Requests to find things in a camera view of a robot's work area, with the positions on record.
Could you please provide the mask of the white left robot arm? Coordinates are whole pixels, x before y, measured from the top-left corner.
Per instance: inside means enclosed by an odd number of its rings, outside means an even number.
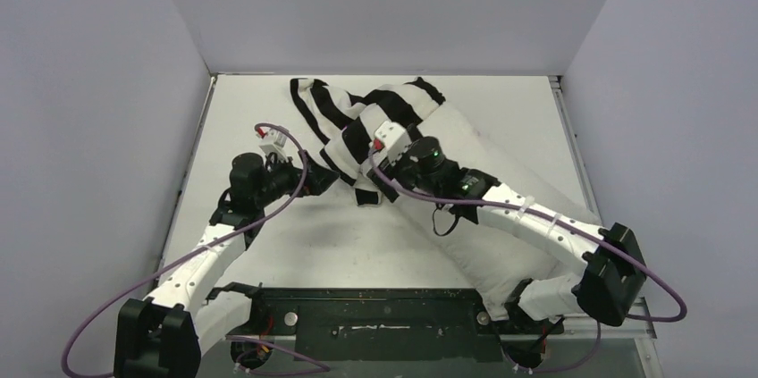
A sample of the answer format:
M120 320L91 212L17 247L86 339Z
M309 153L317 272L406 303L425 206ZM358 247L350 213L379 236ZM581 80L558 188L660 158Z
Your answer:
M193 377L203 355L231 329L260 331L267 309L243 286L238 297L219 298L216 283L251 246L265 221L265 208L281 197L319 196L336 172L291 158L272 148L232 160L230 186L200 237L194 256L143 299L130 299L117 320L116 377Z

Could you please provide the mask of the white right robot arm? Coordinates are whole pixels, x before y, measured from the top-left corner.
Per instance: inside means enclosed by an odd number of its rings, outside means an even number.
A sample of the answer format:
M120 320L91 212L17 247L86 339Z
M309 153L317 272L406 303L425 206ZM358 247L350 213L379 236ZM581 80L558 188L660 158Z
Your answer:
M380 187L430 202L457 220L508 233L541 249L570 272L552 279L524 278L494 304L508 324L526 332L566 314L584 313L618 327L646 280L646 266L634 233L619 223L607 229L570 219L518 194L506 183L445 156L439 140L375 140L370 176Z

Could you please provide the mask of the white pillow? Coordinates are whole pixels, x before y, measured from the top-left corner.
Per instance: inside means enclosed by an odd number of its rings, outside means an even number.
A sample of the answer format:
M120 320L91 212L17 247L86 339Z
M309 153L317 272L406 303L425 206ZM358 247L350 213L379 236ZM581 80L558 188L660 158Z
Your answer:
M464 206L472 212L462 227L445 237L431 230L425 235L459 267L481 296L494 320L506 320L505 302L524 279L535 281L559 269L555 256L544 251L545 238L528 242L535 227L559 235L559 215L580 223L598 224L600 218L588 208L571 201L530 168L519 163L497 145L483 140L469 120L454 106L445 104L420 125L426 136L440 140L442 150L464 167L481 170L501 180L501 197L487 206Z

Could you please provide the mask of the black white striped pillowcase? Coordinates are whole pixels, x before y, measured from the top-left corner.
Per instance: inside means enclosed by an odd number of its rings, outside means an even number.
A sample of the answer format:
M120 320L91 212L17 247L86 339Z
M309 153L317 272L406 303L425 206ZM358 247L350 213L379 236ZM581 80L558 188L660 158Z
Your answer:
M331 86L320 79L290 80L293 104L323 143L319 156L353 188L358 206L391 202L398 193L377 188L361 172L375 131L384 122L418 127L446 101L436 86L421 77L396 85L382 85L363 96Z

